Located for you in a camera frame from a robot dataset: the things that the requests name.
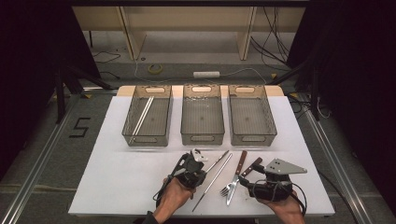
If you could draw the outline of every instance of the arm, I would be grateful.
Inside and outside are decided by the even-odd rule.
[[[276,216],[285,224],[305,223],[303,215],[301,214],[300,205],[291,196],[289,196],[287,200],[281,202],[270,202],[262,199],[257,199],[257,201],[270,207]]]
[[[192,198],[194,192],[195,189],[187,189],[177,178],[173,178],[161,197],[160,205],[152,215],[159,224],[164,223],[189,198]]]

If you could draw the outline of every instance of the black cable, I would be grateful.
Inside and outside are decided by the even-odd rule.
[[[303,214],[303,216],[305,216],[306,209],[308,208],[308,201],[306,200],[305,193],[304,193],[303,189],[302,189],[300,186],[298,186],[298,185],[296,185],[296,184],[294,184],[294,183],[291,183],[291,184],[294,185],[295,187],[297,187],[297,188],[301,191],[301,193],[303,194],[303,196],[304,196],[305,206],[303,206],[303,202],[301,202],[301,200],[300,200],[297,196],[295,196],[292,192],[289,192],[290,196],[291,196],[293,199],[295,199],[295,200],[300,204],[300,206],[303,208],[302,214]]]
[[[303,113],[301,113],[301,115],[297,118],[297,120],[303,115],[303,114],[305,114],[306,113],[306,111],[308,111],[308,110],[310,110],[310,108],[308,107]]]
[[[109,52],[106,52],[106,51],[100,51],[100,52],[97,53],[97,54],[93,54],[92,57],[94,58],[94,57],[98,56],[98,55],[101,54],[101,53],[106,53],[106,54],[115,55],[116,57],[113,58],[113,59],[110,59],[110,60],[108,60],[108,61],[105,61],[105,62],[97,62],[97,61],[95,61],[96,63],[108,63],[108,62],[111,62],[111,61],[113,61],[113,60],[118,59],[118,58],[121,56],[120,54],[116,54],[116,53],[109,53]]]
[[[280,59],[278,59],[278,58],[277,58],[274,54],[272,54],[270,51],[268,51],[267,49],[264,49],[262,46],[260,46],[260,44],[257,43],[257,41],[256,41],[253,37],[251,37],[251,39],[253,40],[253,42],[251,42],[251,46],[252,46],[255,50],[257,50],[262,56],[265,56],[265,57],[268,57],[268,58],[271,58],[271,59],[278,60],[278,61],[280,61],[281,63],[285,64],[285,62],[282,62]],[[287,69],[276,68],[276,67],[273,67],[273,66],[267,64],[267,63],[265,62],[265,60],[264,60],[263,57],[262,57],[262,62],[263,62],[264,65],[267,66],[267,67],[270,67],[270,68],[273,68],[273,69],[276,69],[276,70],[279,70],[279,71],[289,72],[289,70],[287,70]]]
[[[173,178],[172,175],[169,175],[168,177],[166,177],[166,180],[163,182],[163,186],[160,188],[160,190],[157,191],[157,193],[154,194],[154,196],[152,196],[152,200],[157,202],[157,201],[159,201],[161,199],[161,197],[163,196],[163,191],[169,185],[169,183],[171,182],[172,178]]]
[[[332,187],[335,189],[335,191],[337,191],[338,195],[340,195],[341,199],[344,201],[344,203],[346,204],[347,209],[349,210],[350,214],[353,217],[353,220],[355,221],[355,223],[359,224],[358,219],[356,218],[355,214],[353,213],[352,207],[350,206],[349,202],[347,201],[346,196],[344,196],[344,194],[341,192],[341,190],[339,190],[334,183],[325,175],[323,174],[320,170],[318,170],[318,174],[320,174],[323,178],[325,178],[327,180],[327,182],[329,182],[330,185],[332,185]]]
[[[105,74],[110,74],[111,76],[115,77],[116,79],[121,79],[121,77],[114,75],[111,72],[100,72],[100,73],[105,73]]]
[[[289,55],[288,55],[289,50],[288,50],[288,48],[286,48],[286,46],[283,44],[282,39],[280,38],[280,32],[279,32],[279,29],[278,29],[278,27],[279,27],[278,15],[279,15],[279,8],[275,7],[275,18],[276,18],[275,19],[275,21],[276,21],[276,23],[275,23],[275,25],[276,25],[275,26],[275,35],[276,35],[276,42],[278,44],[278,47],[282,49],[283,54],[285,54],[287,57],[289,57]]]
[[[281,63],[285,63],[285,62],[282,61],[281,59],[277,58],[277,57],[275,56],[275,54],[271,53],[268,49],[265,49],[264,47],[262,47],[262,46],[253,38],[253,36],[251,37],[251,39],[252,39],[253,42],[258,46],[258,48],[260,48],[260,49],[262,50],[262,54],[263,54],[263,51],[265,51],[267,54],[270,55],[270,56],[269,56],[269,55],[264,54],[264,56],[266,56],[266,57],[268,57],[268,58],[272,58],[272,59],[278,60],[278,61],[281,62]]]
[[[300,106],[299,110],[297,110],[297,111],[293,110],[294,114],[300,113],[303,110],[304,106],[307,106],[307,107],[310,106],[310,102],[300,101],[299,99],[297,99],[296,97],[292,96],[291,94],[292,94],[292,92],[289,92],[289,93],[285,94],[289,99],[291,99],[293,101],[293,102],[290,101],[290,103],[291,104],[298,104]]]
[[[280,53],[282,59],[284,61],[286,61],[286,59],[283,56],[283,54],[285,54],[288,57],[288,53],[286,53],[286,51],[289,52],[289,50],[283,44],[283,41],[280,38],[280,35],[278,35],[279,34],[279,31],[278,31],[278,26],[279,26],[279,19],[278,19],[279,8],[277,8],[277,7],[274,8],[274,22],[273,22],[272,25],[271,25],[270,19],[268,17],[267,11],[265,10],[265,7],[263,7],[262,9],[263,9],[265,17],[266,17],[266,19],[268,21],[268,24],[269,24],[269,26],[271,28],[270,34],[271,33],[274,34],[274,37],[276,38],[276,43],[277,43],[277,47],[278,47],[279,53]]]

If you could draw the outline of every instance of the metal rod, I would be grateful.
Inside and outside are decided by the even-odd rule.
[[[216,164],[218,164],[218,162],[221,161],[221,159],[222,159],[229,151],[230,151],[230,150],[225,151],[224,154],[222,154],[222,155],[220,156],[220,158],[218,158],[218,159],[215,161],[215,163],[213,163],[213,164],[209,167],[209,169],[207,169],[206,172],[209,173],[209,171],[210,171]]]
[[[300,94],[300,96],[302,97],[303,101],[307,100],[302,94]],[[369,213],[367,212],[367,208],[363,203],[363,200],[350,181],[344,164],[338,158],[337,153],[332,147],[332,143],[327,137],[320,122],[315,119],[310,111],[306,112],[305,114],[312,127],[312,130],[320,142],[320,146],[326,155],[326,158],[332,168],[332,171],[334,172],[335,177],[337,178],[338,183],[340,184],[341,190],[345,193],[346,199],[352,207],[352,211],[355,214],[358,222],[362,224],[373,223]]]
[[[142,127],[142,123],[146,118],[147,113],[149,112],[149,108],[151,107],[151,103],[154,99],[154,96],[150,96],[148,98],[148,102],[146,103],[145,108],[143,109],[142,115],[140,116],[139,121],[136,123],[136,127],[134,127],[134,132],[132,135],[137,135],[140,131],[140,128]]]
[[[15,198],[12,200],[9,208],[7,209],[6,215],[1,221],[2,224],[17,223],[24,206],[27,204],[27,201],[32,194],[35,184],[37,183],[38,179],[40,178],[46,167],[48,160],[50,159],[52,151],[56,148],[58,144],[59,138],[64,131],[64,126],[65,124],[67,124],[67,121],[69,121],[74,106],[77,104],[78,100],[79,95],[73,94],[69,103],[67,103],[64,117],[62,118],[60,123],[57,123],[55,125],[55,128],[53,129],[49,140],[47,141],[46,145],[44,145],[43,150],[38,156],[34,167],[24,180],[20,191],[17,193]]]
[[[230,155],[228,155],[227,160],[222,164],[221,168],[218,170],[218,173],[215,175],[215,178],[213,178],[212,182],[210,182],[209,186],[207,187],[207,189],[205,190],[204,194],[201,196],[201,198],[199,199],[198,203],[194,206],[194,208],[192,208],[192,212],[194,212],[195,208],[198,206],[198,204],[201,202],[201,200],[204,198],[204,196],[206,195],[207,191],[210,189],[210,187],[212,187],[213,183],[215,182],[215,180],[218,178],[219,174],[221,173],[221,171],[223,170],[224,166],[227,164],[227,162],[230,160],[230,158],[233,156],[233,153],[230,153]]]

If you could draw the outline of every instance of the cord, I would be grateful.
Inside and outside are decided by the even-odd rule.
[[[171,79],[166,79],[166,80],[161,80],[161,81],[149,80],[149,79],[145,79],[145,78],[137,76],[137,67],[138,67],[137,60],[134,60],[134,63],[136,64],[136,67],[135,67],[135,70],[134,70],[134,77],[137,78],[137,79],[143,80],[143,81],[151,82],[151,83],[164,83],[164,82],[168,82],[168,81],[188,81],[188,80],[201,79],[201,80],[205,80],[205,81],[212,82],[212,83],[215,83],[215,84],[220,84],[220,85],[224,84],[224,85],[226,85],[226,83],[215,82],[215,81],[209,80],[207,78],[195,78],[195,77],[192,77],[192,78],[171,78]],[[240,73],[242,71],[246,71],[246,70],[254,71],[262,79],[262,81],[264,82],[264,85],[267,84],[267,82],[264,79],[264,77],[262,77],[262,75],[257,70],[255,70],[254,68],[243,68],[243,69],[240,69],[238,71],[235,71],[235,72],[232,72],[232,73],[229,73],[229,74],[225,74],[225,75],[220,75],[220,76],[221,77],[227,77],[227,76],[231,76],[231,75],[234,75],[234,74]]]
[[[110,74],[111,76],[115,77],[116,79],[121,79],[121,77],[114,75],[111,72],[100,72],[100,73],[105,73],[105,74]]]
[[[161,197],[163,196],[163,191],[166,189],[168,184],[171,182],[172,178],[173,178],[172,175],[169,175],[168,177],[166,177],[166,180],[163,182],[163,186],[160,188],[160,190],[158,190],[157,193],[154,194],[154,196],[152,196],[152,200],[157,202],[157,201],[159,201],[161,199]]]
[[[318,98],[318,103],[317,103],[318,112],[323,118],[328,119],[330,117],[330,115],[332,114],[332,111],[329,110],[329,114],[328,115],[323,115],[322,112],[320,111],[320,108],[319,108],[319,101],[320,101],[320,97]]]
[[[305,193],[304,193],[303,189],[300,188],[300,186],[298,186],[298,185],[296,185],[296,184],[294,184],[294,183],[292,183],[292,182],[289,182],[289,183],[291,183],[292,185],[294,185],[294,186],[296,186],[297,188],[299,188],[299,190],[301,191],[301,193],[302,193],[303,196],[304,196],[304,203],[301,202],[301,200],[300,200],[297,196],[295,196],[295,195],[293,194],[292,191],[289,191],[288,189],[286,189],[286,188],[283,186],[283,184],[282,184],[281,182],[275,182],[275,181],[269,182],[269,181],[267,181],[266,179],[259,179],[259,180],[257,180],[256,182],[254,182],[253,188],[252,188],[252,190],[253,190],[253,196],[254,196],[254,198],[255,198],[256,200],[257,200],[258,198],[257,198],[256,193],[255,193],[255,192],[256,192],[255,188],[256,188],[256,185],[257,185],[259,182],[261,182],[261,181],[265,181],[266,183],[273,183],[273,184],[276,184],[276,185],[275,185],[274,192],[273,192],[273,197],[272,197],[272,199],[271,199],[271,202],[274,201],[274,198],[275,198],[275,195],[276,195],[276,190],[277,190],[277,189],[283,189],[283,190],[285,190],[285,191],[289,194],[289,196],[291,196],[295,201],[297,201],[297,203],[302,207],[302,212],[301,212],[301,213],[302,213],[303,216],[305,216],[306,208],[307,208],[307,201],[306,201]]]
[[[307,101],[300,101],[299,99],[297,99],[296,97],[291,95],[292,92],[286,93],[285,95],[290,98],[293,102],[290,102],[291,104],[298,104],[300,106],[300,109],[298,111],[294,111],[294,114],[300,113],[303,110],[303,106],[304,105],[309,105],[310,102]]]
[[[288,53],[289,50],[285,47],[285,45],[283,44],[283,41],[280,38],[280,33],[278,31],[278,25],[279,25],[279,19],[278,19],[278,14],[279,14],[279,8],[278,7],[274,7],[274,21],[273,24],[271,25],[270,19],[268,17],[267,11],[265,10],[265,7],[262,8],[265,14],[265,18],[268,21],[268,24],[271,28],[270,34],[274,34],[274,37],[276,38],[276,43],[277,43],[277,48],[279,50],[279,53],[283,59],[283,61],[286,61],[286,58],[284,57],[284,55],[286,55],[286,57],[288,57]]]
[[[320,174],[323,178],[325,178],[327,180],[327,182],[329,182],[330,185],[332,185],[332,187],[335,189],[335,191],[337,191],[338,195],[340,195],[341,199],[344,201],[344,203],[346,204],[347,209],[349,210],[350,214],[353,217],[353,220],[355,221],[356,224],[359,224],[358,219],[356,218],[355,214],[353,213],[352,207],[349,204],[349,202],[347,201],[346,196],[341,192],[341,190],[339,190],[334,183],[325,175],[323,174],[320,170],[318,170],[318,174]]]
[[[262,46],[254,39],[253,36],[252,36],[250,39],[253,40],[253,42],[250,42],[251,45],[252,45],[252,47],[253,47],[255,50],[257,50],[262,56],[265,56],[265,57],[271,58],[271,59],[275,59],[275,60],[279,61],[280,63],[286,65],[286,62],[284,62],[284,61],[282,61],[281,59],[279,59],[278,57],[276,57],[275,54],[271,53],[268,49],[265,49],[264,47],[262,47]],[[262,57],[262,62],[263,62],[266,66],[271,67],[270,65],[268,65],[267,63],[265,63],[265,60],[264,60],[263,57]],[[282,71],[289,71],[289,70],[285,70],[285,69],[281,69],[281,68],[276,68],[276,69],[282,70]]]
[[[305,114],[308,110],[310,110],[311,108],[309,108],[309,107],[306,107],[305,106],[305,108],[306,108],[306,110],[299,116],[299,117],[297,117],[297,120],[303,115],[303,114]]]
[[[114,61],[114,60],[118,59],[118,58],[121,56],[120,54],[116,54],[116,53],[110,53],[110,52],[107,52],[107,51],[100,51],[100,52],[97,53],[97,54],[93,54],[92,57],[94,58],[94,57],[98,56],[98,55],[101,54],[101,53],[106,53],[106,54],[110,54],[110,55],[115,55],[116,57],[113,58],[113,59],[110,59],[110,60],[108,60],[108,61],[105,61],[105,62],[97,62],[97,61],[95,61],[96,63],[108,63],[108,62],[111,62],[111,61]]]
[[[256,69],[254,69],[254,68],[243,68],[243,69],[240,69],[240,70],[238,70],[238,71],[236,71],[236,72],[232,72],[232,73],[229,73],[229,74],[226,74],[226,75],[220,75],[220,76],[221,76],[221,77],[227,77],[227,76],[231,76],[231,75],[234,75],[234,74],[237,74],[237,73],[246,71],[246,70],[252,70],[252,71],[254,71],[257,75],[259,75],[259,77],[262,79],[262,81],[264,81],[264,85],[267,84],[267,81],[265,81],[265,79],[262,77],[262,75],[260,75],[260,73],[259,73]]]

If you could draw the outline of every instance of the white table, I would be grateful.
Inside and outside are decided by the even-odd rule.
[[[162,186],[163,179],[174,169],[179,158],[193,147],[181,144],[180,123],[182,98],[174,95],[168,147],[135,148],[128,147],[121,131],[132,97],[113,97],[106,113],[101,131],[93,148],[87,168],[78,186],[69,214],[76,216],[143,216],[148,210],[155,210],[152,196]],[[258,157],[262,165],[272,159],[302,166],[307,174],[290,175],[291,181],[299,185],[306,195],[308,216],[330,216],[334,214],[332,204],[320,181],[316,167],[309,154],[290,103],[285,96],[270,96],[269,103],[276,123],[277,137],[270,147],[231,146],[228,119],[228,99],[222,97],[225,134],[222,146],[196,147],[209,158],[207,169],[225,150],[233,153],[209,192],[192,212],[192,208],[212,181],[225,160],[207,175],[205,182],[179,208],[174,217],[262,217],[274,213],[265,205],[248,196],[248,191],[238,184],[230,206],[219,191],[231,182],[241,150],[248,151],[243,167],[245,170]],[[264,179],[265,176],[253,171],[247,176],[250,182]],[[295,188],[304,201],[302,193]]]

